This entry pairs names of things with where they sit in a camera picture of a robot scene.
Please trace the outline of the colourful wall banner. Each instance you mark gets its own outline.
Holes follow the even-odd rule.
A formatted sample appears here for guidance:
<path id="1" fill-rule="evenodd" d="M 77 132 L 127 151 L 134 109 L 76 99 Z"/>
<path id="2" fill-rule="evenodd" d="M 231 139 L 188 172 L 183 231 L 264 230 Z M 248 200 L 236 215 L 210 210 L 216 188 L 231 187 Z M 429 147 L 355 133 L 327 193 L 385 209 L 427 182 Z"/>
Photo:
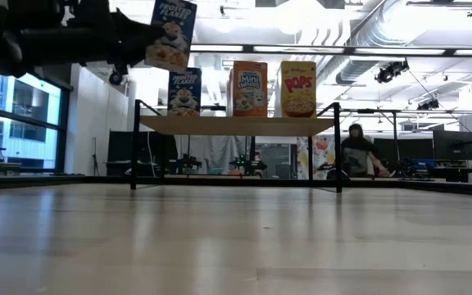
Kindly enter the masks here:
<path id="1" fill-rule="evenodd" d="M 329 170 L 320 170 L 322 165 L 332 165 L 335 161 L 335 144 L 331 135 L 316 135 L 312 138 L 313 179 L 326 180 Z M 297 178 L 309 179 L 308 138 L 297 137 Z"/>

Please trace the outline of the grey curtain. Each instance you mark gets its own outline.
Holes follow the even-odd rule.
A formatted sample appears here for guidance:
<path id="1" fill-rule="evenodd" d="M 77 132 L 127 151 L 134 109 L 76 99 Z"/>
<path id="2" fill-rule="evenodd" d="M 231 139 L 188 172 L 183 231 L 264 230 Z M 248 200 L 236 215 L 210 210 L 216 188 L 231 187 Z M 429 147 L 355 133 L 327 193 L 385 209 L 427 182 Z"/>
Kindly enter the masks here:
<path id="1" fill-rule="evenodd" d="M 179 156 L 185 153 L 202 165 L 192 168 L 191 174 L 228 175 L 235 168 L 230 162 L 249 152 L 250 136 L 175 135 Z"/>

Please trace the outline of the yellow Pops cereal box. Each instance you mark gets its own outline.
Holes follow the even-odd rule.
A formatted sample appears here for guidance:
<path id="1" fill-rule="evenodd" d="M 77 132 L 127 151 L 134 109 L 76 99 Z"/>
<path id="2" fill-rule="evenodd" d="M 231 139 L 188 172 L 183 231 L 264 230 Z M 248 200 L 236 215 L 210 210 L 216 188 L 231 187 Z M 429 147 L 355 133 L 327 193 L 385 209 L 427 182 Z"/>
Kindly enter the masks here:
<path id="1" fill-rule="evenodd" d="M 279 109 L 282 117 L 311 118 L 316 112 L 316 64 L 283 61 L 280 65 Z"/>

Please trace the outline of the silver ventilation duct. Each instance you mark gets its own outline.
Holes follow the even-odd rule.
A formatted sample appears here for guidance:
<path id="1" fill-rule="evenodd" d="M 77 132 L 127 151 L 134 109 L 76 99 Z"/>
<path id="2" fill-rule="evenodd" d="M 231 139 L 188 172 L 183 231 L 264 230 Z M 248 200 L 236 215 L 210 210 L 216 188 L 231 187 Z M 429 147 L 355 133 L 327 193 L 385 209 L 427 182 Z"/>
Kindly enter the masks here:
<path id="1" fill-rule="evenodd" d="M 420 24 L 418 8 L 407 6 L 414 0 L 385 0 L 358 32 L 350 38 L 353 47 L 406 46 L 427 29 Z M 353 60 L 341 56 L 335 59 L 340 71 L 335 75 L 338 84 L 352 84 L 379 61 Z"/>

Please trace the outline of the window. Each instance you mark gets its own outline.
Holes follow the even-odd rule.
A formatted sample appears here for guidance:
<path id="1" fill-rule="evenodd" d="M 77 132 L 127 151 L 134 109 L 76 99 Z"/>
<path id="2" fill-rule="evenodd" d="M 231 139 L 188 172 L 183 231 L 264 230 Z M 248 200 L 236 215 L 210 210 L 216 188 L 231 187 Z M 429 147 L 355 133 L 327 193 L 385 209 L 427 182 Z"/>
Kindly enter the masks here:
<path id="1" fill-rule="evenodd" d="M 0 75 L 0 163 L 21 173 L 61 172 L 69 93 L 27 74 Z"/>

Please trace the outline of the black aluminium table frame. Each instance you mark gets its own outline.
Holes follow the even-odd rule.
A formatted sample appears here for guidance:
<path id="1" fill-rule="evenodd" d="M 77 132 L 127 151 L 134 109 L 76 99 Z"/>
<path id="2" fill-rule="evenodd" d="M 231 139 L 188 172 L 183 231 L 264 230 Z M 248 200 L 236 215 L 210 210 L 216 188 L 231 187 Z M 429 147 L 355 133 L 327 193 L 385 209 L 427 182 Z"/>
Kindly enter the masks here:
<path id="1" fill-rule="evenodd" d="M 84 176 L 84 175 L 36 175 L 0 177 L 0 188 L 40 187 L 62 184 L 129 184 L 128 177 Z M 285 188 L 336 188 L 333 180 L 296 179 L 251 179 L 235 176 L 212 176 L 208 178 L 182 177 L 170 175 L 165 178 L 140 177 L 136 185 L 187 185 L 187 186 L 245 186 L 245 187 L 285 187 Z M 401 188 L 438 193 L 472 195 L 472 184 L 435 181 L 414 181 L 399 179 L 355 179 L 341 182 L 342 188 Z"/>

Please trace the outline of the person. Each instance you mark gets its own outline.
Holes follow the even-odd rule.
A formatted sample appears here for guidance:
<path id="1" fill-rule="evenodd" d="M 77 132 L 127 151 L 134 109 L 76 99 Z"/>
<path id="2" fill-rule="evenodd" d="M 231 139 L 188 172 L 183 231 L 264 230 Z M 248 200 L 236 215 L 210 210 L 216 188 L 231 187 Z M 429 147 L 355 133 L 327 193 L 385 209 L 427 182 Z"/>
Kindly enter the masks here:
<path id="1" fill-rule="evenodd" d="M 342 170 L 352 178 L 374 176 L 375 171 L 381 176 L 389 176 L 387 168 L 377 157 L 375 145 L 369 141 L 359 124 L 348 128 L 349 136 L 341 146 Z"/>

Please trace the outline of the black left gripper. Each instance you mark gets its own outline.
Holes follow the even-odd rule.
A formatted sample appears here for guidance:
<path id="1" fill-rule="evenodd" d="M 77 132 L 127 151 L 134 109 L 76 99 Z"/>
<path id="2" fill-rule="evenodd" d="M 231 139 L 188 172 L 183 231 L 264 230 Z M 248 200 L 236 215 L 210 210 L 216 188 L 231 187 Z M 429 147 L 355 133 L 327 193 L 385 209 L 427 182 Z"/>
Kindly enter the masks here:
<path id="1" fill-rule="evenodd" d="M 136 66 L 166 32 L 159 25 L 129 19 L 108 0 L 0 0 L 0 75 L 22 75 L 37 66 L 97 60 L 111 44 L 116 54 Z"/>

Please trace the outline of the ceiling light strip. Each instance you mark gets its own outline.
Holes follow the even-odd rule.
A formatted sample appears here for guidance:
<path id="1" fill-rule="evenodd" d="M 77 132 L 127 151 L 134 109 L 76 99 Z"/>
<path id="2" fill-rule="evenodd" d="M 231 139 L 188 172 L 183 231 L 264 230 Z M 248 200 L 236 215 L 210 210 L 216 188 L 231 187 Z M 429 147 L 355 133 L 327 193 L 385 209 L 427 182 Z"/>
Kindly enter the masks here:
<path id="1" fill-rule="evenodd" d="M 314 45 L 193 44 L 192 53 L 331 55 L 350 57 L 472 58 L 472 48 L 353 47 Z"/>

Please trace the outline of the wooden shelf with black frame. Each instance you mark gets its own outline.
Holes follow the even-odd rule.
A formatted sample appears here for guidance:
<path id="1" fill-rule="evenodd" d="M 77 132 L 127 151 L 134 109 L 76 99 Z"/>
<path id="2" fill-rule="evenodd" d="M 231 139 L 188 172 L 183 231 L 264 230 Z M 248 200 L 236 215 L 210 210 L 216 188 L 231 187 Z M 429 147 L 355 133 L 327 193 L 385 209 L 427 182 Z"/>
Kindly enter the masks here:
<path id="1" fill-rule="evenodd" d="M 333 102 L 324 108 L 319 114 L 327 111 L 333 112 L 331 119 L 316 118 L 289 118 L 289 117 L 205 117 L 205 116 L 143 116 L 141 100 L 134 101 L 134 125 L 131 156 L 130 188 L 135 190 L 134 181 L 138 178 L 138 151 L 137 141 L 141 125 L 145 125 L 162 135 L 206 135 L 206 136 L 253 136 L 253 137 L 306 137 L 309 142 L 309 179 L 313 179 L 312 166 L 312 138 L 329 128 L 334 129 L 335 140 L 335 164 L 336 169 L 341 170 L 341 146 L 340 146 L 340 105 Z M 165 178 L 165 164 L 161 163 L 161 175 L 157 178 Z"/>

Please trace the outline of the black partition panel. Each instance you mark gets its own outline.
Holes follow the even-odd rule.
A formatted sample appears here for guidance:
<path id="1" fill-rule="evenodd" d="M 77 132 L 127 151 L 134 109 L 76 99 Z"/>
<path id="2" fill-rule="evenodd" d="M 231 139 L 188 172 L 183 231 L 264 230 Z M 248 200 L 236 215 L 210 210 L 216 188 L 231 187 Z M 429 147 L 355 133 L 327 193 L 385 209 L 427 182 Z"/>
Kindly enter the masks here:
<path id="1" fill-rule="evenodd" d="M 131 171 L 132 132 L 111 131 L 106 161 L 107 176 L 127 176 Z M 137 141 L 138 175 L 155 177 L 161 175 L 161 163 L 166 173 L 175 170 L 178 149 L 175 137 L 157 132 L 140 131 Z"/>

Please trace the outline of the background robot with green light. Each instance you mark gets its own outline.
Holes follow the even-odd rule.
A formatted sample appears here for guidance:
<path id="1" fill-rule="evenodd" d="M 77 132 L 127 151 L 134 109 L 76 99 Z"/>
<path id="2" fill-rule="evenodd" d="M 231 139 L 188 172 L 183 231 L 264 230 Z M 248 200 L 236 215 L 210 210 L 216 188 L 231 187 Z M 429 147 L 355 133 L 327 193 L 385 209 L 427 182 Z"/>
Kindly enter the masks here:
<path id="1" fill-rule="evenodd" d="M 263 177 L 263 172 L 267 168 L 261 160 L 248 160 L 244 155 L 235 157 L 229 165 L 234 169 L 230 171 L 232 175 L 239 176 L 257 176 L 259 178 Z"/>

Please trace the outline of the black background monitor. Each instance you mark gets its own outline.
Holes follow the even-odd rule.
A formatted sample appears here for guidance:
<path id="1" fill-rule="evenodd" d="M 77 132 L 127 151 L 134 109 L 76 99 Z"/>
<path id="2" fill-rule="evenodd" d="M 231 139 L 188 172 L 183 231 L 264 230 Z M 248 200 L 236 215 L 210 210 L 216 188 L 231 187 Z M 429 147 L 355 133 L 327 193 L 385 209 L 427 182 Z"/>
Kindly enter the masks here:
<path id="1" fill-rule="evenodd" d="M 436 160 L 472 161 L 472 133 L 435 130 L 433 153 Z"/>

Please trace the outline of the blue Frosted Flakes cereal box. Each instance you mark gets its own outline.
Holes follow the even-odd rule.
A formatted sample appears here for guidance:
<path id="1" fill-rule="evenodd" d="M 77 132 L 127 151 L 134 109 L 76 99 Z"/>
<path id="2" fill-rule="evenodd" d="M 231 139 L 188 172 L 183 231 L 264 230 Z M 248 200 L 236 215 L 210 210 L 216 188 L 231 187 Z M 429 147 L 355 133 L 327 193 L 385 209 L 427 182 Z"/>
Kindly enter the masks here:
<path id="1" fill-rule="evenodd" d="M 202 70 L 187 68 L 183 73 L 170 72 L 167 115 L 200 116 Z"/>
<path id="2" fill-rule="evenodd" d="M 188 66 L 197 5 L 186 0 L 155 0 L 151 24 L 164 34 L 147 46 L 144 64 L 175 72 Z"/>

